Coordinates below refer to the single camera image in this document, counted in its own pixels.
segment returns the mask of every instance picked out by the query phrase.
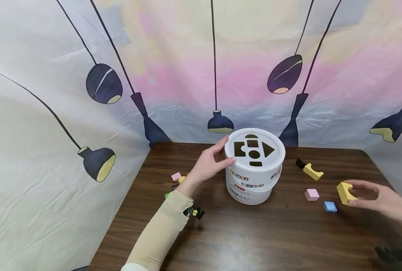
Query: small yellow block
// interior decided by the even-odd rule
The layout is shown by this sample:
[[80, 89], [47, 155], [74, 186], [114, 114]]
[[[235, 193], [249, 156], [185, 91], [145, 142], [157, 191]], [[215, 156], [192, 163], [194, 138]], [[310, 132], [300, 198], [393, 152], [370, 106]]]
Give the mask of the small yellow block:
[[308, 174], [312, 179], [316, 181], [320, 180], [320, 178], [323, 177], [324, 172], [315, 171], [314, 169], [312, 169], [311, 166], [311, 163], [307, 163], [306, 166], [303, 168], [303, 172]]
[[352, 187], [353, 185], [351, 185], [350, 183], [344, 183], [344, 182], [340, 182], [339, 185], [337, 186], [339, 197], [344, 205], [350, 206], [349, 200], [357, 199], [355, 196], [350, 194], [349, 188]]
[[180, 178], [178, 178], [178, 183], [182, 183], [184, 179], [186, 179], [186, 176], [181, 176]]

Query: white plastic bucket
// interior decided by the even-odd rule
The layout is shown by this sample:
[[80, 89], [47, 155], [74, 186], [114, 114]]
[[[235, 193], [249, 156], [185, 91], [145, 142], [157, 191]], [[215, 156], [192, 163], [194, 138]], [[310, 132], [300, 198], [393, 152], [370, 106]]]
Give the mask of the white plastic bucket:
[[229, 167], [231, 176], [247, 188], [271, 185], [280, 176], [285, 147], [274, 134], [258, 128], [244, 128], [229, 135], [225, 156], [235, 157]]
[[239, 179], [233, 176], [229, 168], [226, 169], [226, 189], [229, 194], [238, 202], [246, 205], [258, 205], [265, 202], [272, 194], [273, 187], [278, 182], [281, 175], [281, 169], [279, 174], [272, 179], [269, 186], [260, 188], [248, 188], [244, 187]]

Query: blue block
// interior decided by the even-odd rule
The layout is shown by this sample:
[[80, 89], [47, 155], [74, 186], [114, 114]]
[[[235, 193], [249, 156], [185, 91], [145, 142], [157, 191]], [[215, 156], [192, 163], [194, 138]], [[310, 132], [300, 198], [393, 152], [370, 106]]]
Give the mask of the blue block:
[[336, 209], [335, 203], [333, 203], [331, 201], [323, 202], [323, 206], [324, 206], [324, 210], [326, 212], [338, 212], [338, 210]]

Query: beige sleeve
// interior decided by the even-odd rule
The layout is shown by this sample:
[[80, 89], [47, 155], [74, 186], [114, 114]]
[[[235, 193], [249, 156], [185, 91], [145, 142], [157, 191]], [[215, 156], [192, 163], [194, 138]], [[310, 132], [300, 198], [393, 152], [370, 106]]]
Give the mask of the beige sleeve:
[[126, 263], [137, 263], [148, 271], [158, 271], [162, 262], [189, 220], [183, 211], [193, 205], [193, 199], [177, 190], [169, 194], [144, 228]]

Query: black lamp shade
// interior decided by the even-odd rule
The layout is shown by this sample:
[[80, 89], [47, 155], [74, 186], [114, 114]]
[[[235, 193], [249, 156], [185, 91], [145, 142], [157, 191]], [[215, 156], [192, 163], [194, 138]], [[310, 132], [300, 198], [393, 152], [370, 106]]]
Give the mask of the black lamp shade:
[[370, 129], [372, 134], [380, 134], [386, 142], [394, 143], [402, 133], [402, 109], [379, 121]]
[[220, 110], [215, 110], [213, 117], [208, 121], [207, 128], [212, 133], [231, 133], [234, 131], [234, 123], [229, 118], [222, 116]]
[[293, 111], [291, 113], [291, 120], [285, 127], [284, 131], [280, 135], [280, 140], [286, 147], [299, 146], [299, 132], [297, 130], [296, 118], [305, 103], [309, 94], [301, 93], [296, 95], [296, 102], [294, 103]]
[[122, 96], [122, 85], [118, 74], [106, 64], [97, 64], [86, 78], [89, 96], [101, 104], [113, 104]]
[[83, 166], [89, 176], [99, 183], [109, 175], [116, 158], [115, 153], [107, 148], [92, 151], [89, 147], [83, 147], [78, 155], [83, 157]]
[[293, 55], [279, 63], [270, 73], [267, 88], [275, 94], [289, 91], [299, 79], [302, 71], [302, 56]]
[[172, 142], [165, 132], [155, 122], [153, 122], [150, 117], [148, 117], [147, 109], [145, 108], [141, 93], [137, 92], [132, 94], [131, 99], [144, 117], [145, 137], [150, 142], [150, 148], [156, 142]]

